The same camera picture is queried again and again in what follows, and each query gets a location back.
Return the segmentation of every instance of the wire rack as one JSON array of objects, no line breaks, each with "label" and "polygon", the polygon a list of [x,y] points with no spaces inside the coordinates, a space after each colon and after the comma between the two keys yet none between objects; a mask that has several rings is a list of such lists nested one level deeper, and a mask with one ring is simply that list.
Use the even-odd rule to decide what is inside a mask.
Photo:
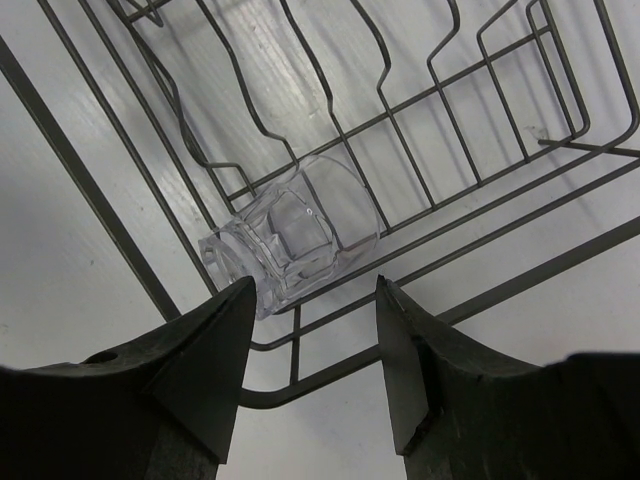
[{"label": "wire rack", "polygon": [[[317,77],[324,99],[326,101],[326,109],[328,111],[329,119],[333,128],[335,129],[335,138],[332,140],[317,146],[305,155],[297,156],[294,153],[290,141],[285,136],[271,131],[262,120],[262,117],[254,104],[251,90],[243,75],[243,67],[241,61],[235,52],[232,42],[229,41],[224,33],[224,29],[221,28],[217,18],[212,10],[209,8],[208,3],[205,0],[195,0],[200,14],[206,19],[207,23],[213,29],[218,40],[223,44],[226,53],[228,54],[231,62],[237,83],[240,87],[240,91],[249,112],[252,121],[258,132],[273,140],[274,142],[280,142],[282,147],[286,151],[289,157],[289,162],[279,168],[270,171],[268,174],[261,178],[252,179],[245,169],[238,163],[228,162],[220,163],[212,161],[208,158],[206,149],[200,144],[197,135],[194,134],[193,126],[190,125],[189,116],[185,109],[185,106],[181,100],[181,88],[178,82],[175,80],[172,72],[163,64],[157,55],[154,48],[145,39],[145,37],[139,31],[138,22],[153,22],[158,28],[164,28],[165,22],[163,20],[162,8],[169,4],[170,1],[180,2],[185,0],[147,0],[146,4],[140,5],[134,0],[105,0],[112,14],[121,22],[126,28],[128,34],[133,40],[133,44],[139,49],[141,56],[146,63],[151,75],[156,81],[157,89],[151,92],[152,95],[161,94],[167,105],[177,119],[177,125],[180,132],[180,137],[184,143],[184,147],[191,156],[191,161],[199,165],[205,172],[224,205],[230,213],[234,213],[236,208],[234,201],[243,198],[246,195],[255,195],[256,191],[270,180],[281,175],[283,172],[290,168],[293,168],[298,164],[301,158],[309,154],[320,154],[327,150],[336,147],[343,146],[350,161],[352,162],[355,170],[360,175],[365,187],[368,189],[371,197],[374,201],[379,218],[384,226],[382,237],[388,237],[394,235],[396,232],[403,230],[410,225],[415,224],[419,220],[427,217],[437,210],[444,209],[447,206],[460,201],[463,197],[477,191],[481,188],[486,188],[493,182],[506,175],[525,167],[527,164],[534,162],[542,157],[549,155],[558,149],[573,149],[584,151],[582,156],[579,156],[572,161],[557,167],[556,169],[538,177],[534,180],[521,185],[510,192],[498,197],[491,202],[476,208],[464,215],[458,216],[449,223],[441,226],[429,233],[414,239],[406,245],[395,248],[394,250],[385,253],[380,258],[375,259],[373,262],[366,266],[362,266],[357,270],[333,281],[329,285],[326,285],[319,290],[306,295],[304,298],[295,302],[286,309],[286,311],[293,310],[294,322],[293,330],[271,342],[258,343],[253,342],[251,347],[260,352],[270,351],[284,347],[291,344],[291,368],[290,368],[290,381],[289,385],[283,389],[274,392],[255,392],[245,390],[243,392],[242,404],[251,408],[273,408],[290,402],[296,398],[306,395],[314,390],[317,390],[329,383],[332,383],[340,378],[343,378],[351,373],[354,373],[362,368],[371,365],[379,360],[378,347],[374,346],[368,348],[346,360],[337,362],[336,364],[321,370],[306,378],[299,378],[300,368],[300,339],[311,332],[314,332],[338,319],[343,318],[347,314],[354,312],[355,310],[363,307],[364,305],[374,300],[373,294],[363,296],[336,311],[327,314],[317,320],[302,326],[303,307],[307,302],[314,300],[321,295],[338,288],[346,283],[368,273],[376,271],[383,265],[391,262],[392,260],[405,255],[418,247],[425,245],[426,243],[450,232],[462,225],[470,222],[488,212],[497,209],[498,207],[524,195],[525,193],[532,191],[533,189],[540,187],[541,185],[550,182],[551,180],[566,174],[567,172],[576,169],[577,167],[585,164],[586,162],[594,159],[595,157],[603,154],[620,155],[623,157],[630,157],[633,161],[625,164],[616,170],[600,176],[599,178],[573,190],[572,192],[556,198],[546,205],[533,210],[532,212],[480,237],[476,240],[464,245],[457,250],[442,256],[440,258],[431,259],[431,261],[416,269],[415,271],[404,275],[399,279],[395,279],[396,283],[400,286],[407,285],[451,262],[456,259],[469,254],[470,252],[487,245],[488,243],[506,235],[515,229],[526,225],[537,218],[563,206],[567,203],[609,183],[615,179],[625,175],[636,168],[640,167],[640,151],[632,150],[628,148],[619,148],[619,145],[628,140],[638,129],[639,125],[639,113],[640,109],[638,101],[631,83],[629,73],[627,71],[625,62],[623,60],[620,47],[618,45],[616,34],[614,32],[611,20],[608,16],[607,8],[604,0],[594,0],[593,6],[597,12],[598,19],[602,28],[602,32],[607,40],[608,50],[613,59],[616,73],[619,78],[619,82],[624,91],[626,102],[628,103],[629,111],[631,114],[631,123],[620,135],[616,138],[610,139],[606,143],[594,145],[586,143],[578,143],[577,140],[583,137],[591,127],[591,120],[587,108],[587,103],[583,98],[580,90],[580,85],[576,79],[576,75],[573,71],[569,55],[563,44],[563,40],[560,31],[556,25],[554,19],[554,13],[552,6],[547,0],[531,0],[527,3],[519,2],[518,0],[510,0],[506,2],[498,11],[495,12],[477,31],[477,46],[481,52],[482,58],[480,61],[469,65],[468,67],[460,70],[459,72],[441,78],[436,68],[434,67],[434,60],[438,56],[444,56],[443,51],[454,40],[454,38],[461,31],[461,15],[458,9],[456,0],[446,0],[448,9],[450,12],[450,19],[452,23],[451,30],[447,35],[442,38],[440,43],[431,51],[426,57],[426,66],[429,75],[433,81],[433,86],[421,91],[420,93],[407,98],[406,100],[391,105],[387,95],[385,94],[385,82],[392,70],[392,58],[390,49],[387,46],[385,36],[383,35],[383,29],[373,20],[369,14],[367,8],[359,0],[349,0],[351,6],[355,9],[361,20],[371,33],[371,41],[375,42],[377,49],[383,59],[383,68],[380,72],[380,77],[376,85],[376,94],[382,105],[382,113],[368,119],[367,121],[357,125],[354,128],[345,128],[341,123],[334,108],[334,92],[332,87],[323,71],[323,67],[318,60],[318,56],[314,51],[314,48],[310,45],[305,32],[301,26],[297,23],[296,17],[292,9],[290,8],[287,0],[279,0],[279,7],[282,9],[289,28],[293,31],[295,38],[302,47],[304,54],[308,61],[312,65],[313,71]],[[144,181],[148,188],[151,190],[154,198],[158,202],[162,212],[164,213],[167,221],[175,231],[180,243],[184,247],[188,257],[193,263],[195,269],[200,275],[202,281],[209,289],[211,294],[215,294],[215,287],[209,278],[206,269],[202,265],[199,255],[193,247],[191,240],[185,233],[185,230],[180,224],[180,221],[172,211],[169,202],[164,196],[162,189],[158,183],[154,180],[150,173],[145,160],[141,157],[140,153],[136,149],[131,137],[126,131],[123,123],[118,118],[114,111],[114,108],[107,99],[105,93],[98,85],[91,70],[83,60],[78,48],[72,41],[70,35],[65,30],[63,24],[58,19],[54,9],[50,6],[47,0],[38,0],[44,14],[48,18],[52,27],[55,29],[62,44],[68,51],[69,55],[73,59],[76,67],[84,77],[89,88],[95,95],[98,103],[104,110],[104,113],[108,117],[113,128],[117,132],[118,136],[122,140],[125,148],[127,149],[131,160],[135,163],[136,167],[142,174]],[[167,134],[165,128],[159,121],[154,109],[148,101],[149,92],[143,91],[143,88],[134,78],[134,75],[129,70],[125,62],[123,61],[121,52],[114,45],[114,42],[110,38],[110,35],[103,26],[101,20],[95,14],[94,9],[87,0],[78,0],[79,8],[82,9],[88,20],[91,22],[96,33],[100,37],[104,47],[108,50],[113,61],[117,65],[124,80],[131,88],[135,98],[143,109],[146,117],[151,122],[155,133],[162,142],[169,158],[173,165],[177,169],[181,180],[184,182],[184,186],[192,197],[193,202],[197,206],[199,213],[205,220],[207,226],[211,229],[216,227],[213,220],[213,216],[210,213],[206,202],[203,200],[196,188],[188,169],[185,168],[185,160],[180,158],[177,153],[176,146],[170,140],[170,135]],[[501,18],[509,12],[517,9],[522,12],[526,17],[526,21],[530,28],[530,33],[519,40],[511,43],[510,45],[503,47],[497,51],[489,51],[485,44],[485,35],[489,29],[492,28],[496,22],[499,22]],[[512,105],[507,101],[507,95],[503,89],[503,85],[500,82],[499,75],[496,71],[495,64],[500,59],[513,54],[518,49],[525,45],[535,45],[537,54],[541,60],[541,65],[544,70],[544,74],[547,77],[551,90],[557,102],[557,107],[562,114],[564,122],[567,128],[567,135],[560,139],[540,139],[540,148],[535,152],[531,152],[530,148],[527,148],[526,142],[523,139],[523,133],[519,128],[514,113],[512,111]],[[47,106],[44,104],[35,88],[29,81],[28,77],[21,69],[19,63],[12,55],[11,51],[4,42],[1,47],[2,58],[2,70],[5,76],[8,78],[10,84],[14,88],[17,95],[22,102],[27,106],[32,117],[40,127],[41,131],[49,141],[57,153],[59,159],[66,167],[67,171],[73,178],[74,182],[83,193],[86,200],[92,206],[94,213],[102,222],[103,226],[114,240],[116,246],[120,250],[120,253],[127,260],[127,263],[131,267],[132,271],[145,288],[149,297],[154,302],[165,320],[169,321],[180,315],[179,309],[172,300],[171,296],[162,285],[158,277],[155,275],[153,269],[142,255],[135,242],[127,232],[126,228],[118,218],[117,214],[111,207],[108,199],[101,192],[97,183],[93,180],[88,170],[84,166],[82,159],[78,156],[73,146],[65,136],[60,126],[56,123],[55,119],[49,112]],[[467,137],[465,136],[464,129],[461,126],[459,119],[457,118],[454,108],[450,103],[448,94],[449,87],[461,82],[478,71],[486,71],[490,75],[490,79],[499,99],[501,108],[503,109],[508,124],[512,130],[513,137],[517,143],[521,157],[510,163],[507,167],[501,168],[499,171],[485,175],[482,173],[482,168],[478,165],[478,159],[472,154],[472,149],[469,147]],[[567,89],[562,88],[561,85],[568,85]],[[423,175],[423,172],[416,161],[416,154],[410,147],[410,142],[407,140],[406,134],[397,120],[397,116],[400,112],[415,105],[427,97],[437,96],[444,106],[447,120],[450,122],[451,127],[457,142],[464,155],[464,162],[468,165],[473,176],[473,183],[468,187],[458,191],[454,195],[444,199],[436,199],[433,193],[434,185],[430,184],[428,178]],[[402,161],[408,162],[410,171],[414,180],[419,185],[421,194],[425,199],[425,208],[419,212],[412,214],[411,217],[406,218],[400,222],[392,222],[385,212],[385,208],[382,202],[378,198],[378,192],[372,187],[372,183],[368,179],[368,175],[365,172],[361,164],[360,158],[356,155],[352,142],[358,135],[371,129],[372,127],[380,124],[381,122],[390,122],[393,134],[396,136],[399,144],[401,145],[401,153],[403,155]],[[223,181],[221,181],[220,173],[224,170],[234,171],[241,179],[242,186],[235,191],[228,192],[225,189]],[[438,318],[443,322],[454,325],[462,322],[473,315],[476,315],[484,310],[487,310],[500,302],[511,298],[525,290],[538,285],[539,283],[581,263],[584,262],[599,253],[602,253],[636,235],[640,234],[640,219],[632,220],[616,229],[611,230],[599,237],[596,237],[579,247],[576,247],[548,262],[539,265],[538,267],[519,275],[489,291],[478,295],[462,304],[445,311],[440,314]]]}]

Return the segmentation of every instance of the glass base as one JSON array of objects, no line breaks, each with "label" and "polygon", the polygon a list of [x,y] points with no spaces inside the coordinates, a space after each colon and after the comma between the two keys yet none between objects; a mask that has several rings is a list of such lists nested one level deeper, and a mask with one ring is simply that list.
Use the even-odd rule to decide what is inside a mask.
[{"label": "glass base", "polygon": [[278,298],[279,285],[269,268],[249,247],[249,237],[235,225],[233,230],[225,226],[200,240],[200,254],[213,283],[222,290],[243,277],[253,277],[256,282],[256,320],[263,320],[284,306]]}]

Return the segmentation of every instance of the black plastic part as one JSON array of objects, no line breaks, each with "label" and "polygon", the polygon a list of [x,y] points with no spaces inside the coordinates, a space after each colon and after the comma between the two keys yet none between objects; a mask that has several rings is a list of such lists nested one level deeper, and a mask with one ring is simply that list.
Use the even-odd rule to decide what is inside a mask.
[{"label": "black plastic part", "polygon": [[213,479],[254,317],[247,278],[81,364],[0,368],[0,478]]},{"label": "black plastic part", "polygon": [[536,367],[377,289],[394,440],[409,480],[640,478],[640,355]]}]

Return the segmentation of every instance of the white surface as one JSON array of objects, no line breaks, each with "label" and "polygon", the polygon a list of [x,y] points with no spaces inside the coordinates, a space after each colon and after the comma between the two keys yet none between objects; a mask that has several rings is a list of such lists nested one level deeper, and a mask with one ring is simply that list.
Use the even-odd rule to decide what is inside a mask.
[{"label": "white surface", "polygon": [[[120,50],[132,52],[127,37],[101,1],[91,2],[114,33]],[[424,60],[450,28],[446,2],[362,0],[381,27],[393,59],[385,93],[392,105],[429,87]],[[460,0],[463,32],[435,62],[441,78],[480,59],[475,32],[501,4]],[[487,32],[490,51],[525,34],[520,2]],[[207,296],[195,270],[154,206],[153,197],[116,134],[34,2],[2,0],[0,31],[53,110],[96,180],[184,311]],[[189,237],[207,232],[166,152],[135,98],[75,2],[52,2],[96,75]],[[285,23],[275,0],[212,5],[229,32],[254,101],[267,126],[290,139],[298,154],[333,138],[322,90]],[[640,41],[635,2],[608,1],[635,84]],[[382,111],[374,86],[382,61],[369,31],[346,0],[291,1],[291,8],[325,68],[345,129]],[[553,2],[593,126],[587,142],[606,142],[628,126],[628,108],[591,2]],[[156,51],[175,73],[197,133],[212,159],[241,163],[252,178],[287,162],[277,142],[263,138],[246,113],[230,64],[195,2],[174,0],[158,29],[141,22]],[[175,121],[138,55],[125,55],[152,101],[174,145],[214,212],[224,206],[206,176],[181,146]],[[527,147],[538,147],[525,128],[546,128],[554,138],[566,132],[541,75],[533,47],[496,63]],[[0,80],[0,362],[17,368],[79,361],[160,324],[160,317],[108,237],[101,230],[58,160],[9,86]],[[486,72],[447,89],[466,138],[484,175],[520,159],[506,117]],[[472,181],[441,102],[430,97],[398,115],[434,194],[446,198]],[[627,146],[640,145],[634,137]],[[406,159],[388,122],[353,140],[353,147],[392,222],[419,211],[424,199],[410,181]],[[334,149],[328,153],[342,156]],[[558,152],[486,189],[450,205],[384,242],[381,253],[432,231],[557,165],[576,158]],[[370,293],[375,275],[397,279],[510,220],[623,165],[602,156],[569,175],[530,192],[481,219],[450,232],[405,258],[351,282],[346,289],[311,302],[303,321]],[[227,191],[240,184],[224,175]],[[554,255],[638,215],[635,172],[586,195],[483,247],[407,291],[432,313],[460,302]],[[637,240],[463,323],[480,341],[518,358],[546,363],[584,349],[640,347],[640,270]],[[373,308],[320,329],[302,341],[301,369],[308,375],[376,342]],[[255,339],[268,341],[291,328],[290,318],[260,323]],[[252,353],[246,386],[273,390],[288,379],[288,347]],[[229,465],[222,479],[403,478],[393,454],[384,383],[379,365],[370,367],[297,402],[269,412],[241,410]]]}]

